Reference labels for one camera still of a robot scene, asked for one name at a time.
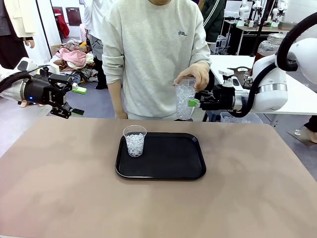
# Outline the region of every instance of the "white sleeve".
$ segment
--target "white sleeve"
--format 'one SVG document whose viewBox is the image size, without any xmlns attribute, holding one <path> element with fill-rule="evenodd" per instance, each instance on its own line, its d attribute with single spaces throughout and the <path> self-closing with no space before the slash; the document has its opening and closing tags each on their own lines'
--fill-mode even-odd
<svg viewBox="0 0 317 238">
<path fill-rule="evenodd" d="M 93 0 L 84 0 L 84 4 L 85 4 L 85 18 L 84 18 L 85 29 L 91 30 L 91 15 L 93 11 Z"/>
<path fill-rule="evenodd" d="M 119 11 L 113 7 L 104 17 L 102 24 L 103 70 L 107 83 L 111 84 L 122 78 L 124 70 L 124 50 Z"/>
<path fill-rule="evenodd" d="M 196 31 L 194 38 L 194 45 L 192 49 L 192 56 L 190 59 L 190 65 L 197 62 L 205 62 L 209 66 L 211 65 L 210 60 L 210 49 L 206 42 L 206 31 L 203 27 L 204 19 L 197 7 L 196 10 Z"/>
</svg>

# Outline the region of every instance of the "white wall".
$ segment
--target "white wall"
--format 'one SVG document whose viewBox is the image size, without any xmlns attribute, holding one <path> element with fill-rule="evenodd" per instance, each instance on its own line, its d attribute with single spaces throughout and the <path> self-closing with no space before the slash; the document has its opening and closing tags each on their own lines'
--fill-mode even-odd
<svg viewBox="0 0 317 238">
<path fill-rule="evenodd" d="M 317 12 L 317 0 L 289 0 L 284 20 L 298 23 L 315 12 Z M 317 38 L 317 26 L 306 31 L 300 39 L 308 37 Z"/>
<path fill-rule="evenodd" d="M 55 22 L 50 0 L 38 0 L 38 3 L 49 44 L 60 44 L 61 41 L 58 34 L 58 29 Z M 33 37 L 35 42 L 35 48 L 31 49 L 29 47 L 26 47 L 26 51 L 30 59 L 34 60 L 38 65 L 42 65 L 46 64 L 51 59 L 51 55 L 46 43 L 44 31 L 40 20 L 40 15 L 36 7 L 35 0 L 32 1 L 31 8 L 31 14 L 34 15 L 37 33 L 36 36 Z"/>
<path fill-rule="evenodd" d="M 52 0 L 52 5 L 53 6 L 61 6 L 61 7 L 63 7 L 63 13 L 64 13 L 64 17 L 65 17 L 65 22 L 67 23 L 69 31 L 70 31 L 69 32 L 69 36 L 70 37 L 80 37 L 80 28 L 79 28 L 79 26 L 69 26 L 69 24 L 68 24 L 66 7 L 79 7 L 81 21 L 84 22 L 85 6 L 82 5 L 82 4 L 79 4 L 79 0 Z"/>
</svg>

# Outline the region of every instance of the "trousers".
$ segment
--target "trousers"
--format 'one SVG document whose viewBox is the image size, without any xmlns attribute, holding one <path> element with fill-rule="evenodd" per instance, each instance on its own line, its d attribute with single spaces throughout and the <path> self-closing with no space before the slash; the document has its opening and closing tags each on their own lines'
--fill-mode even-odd
<svg viewBox="0 0 317 238">
<path fill-rule="evenodd" d="M 308 130 L 317 133 L 317 116 L 312 116 L 308 123 L 304 125 Z"/>
<path fill-rule="evenodd" d="M 23 41 L 11 35 L 0 36 L 0 64 L 3 68 L 14 69 L 23 57 L 28 57 Z"/>
</svg>

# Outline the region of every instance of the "plastic cup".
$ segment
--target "plastic cup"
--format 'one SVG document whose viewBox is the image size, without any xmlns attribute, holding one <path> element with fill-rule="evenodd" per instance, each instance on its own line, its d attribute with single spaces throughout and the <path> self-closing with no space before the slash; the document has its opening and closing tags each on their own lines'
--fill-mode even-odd
<svg viewBox="0 0 317 238">
<path fill-rule="evenodd" d="M 195 99 L 195 78 L 184 78 L 179 84 L 176 84 L 176 112 L 177 118 L 181 120 L 189 120 L 192 117 L 194 108 L 188 106 L 190 100 Z"/>
<path fill-rule="evenodd" d="M 128 153 L 132 157 L 139 157 L 143 153 L 144 139 L 147 130 L 140 125 L 131 125 L 123 130 L 127 142 Z"/>
</svg>

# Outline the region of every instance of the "brown table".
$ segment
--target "brown table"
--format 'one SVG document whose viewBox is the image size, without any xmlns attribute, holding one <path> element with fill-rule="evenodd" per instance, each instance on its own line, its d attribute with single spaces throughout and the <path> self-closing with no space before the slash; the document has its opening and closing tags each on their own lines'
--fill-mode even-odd
<svg viewBox="0 0 317 238">
<path fill-rule="evenodd" d="M 119 140 L 131 124 L 195 135 L 205 177 L 117 176 Z M 316 238 L 317 185 L 269 125 L 46 117 L 0 160 L 0 234 Z"/>
</svg>

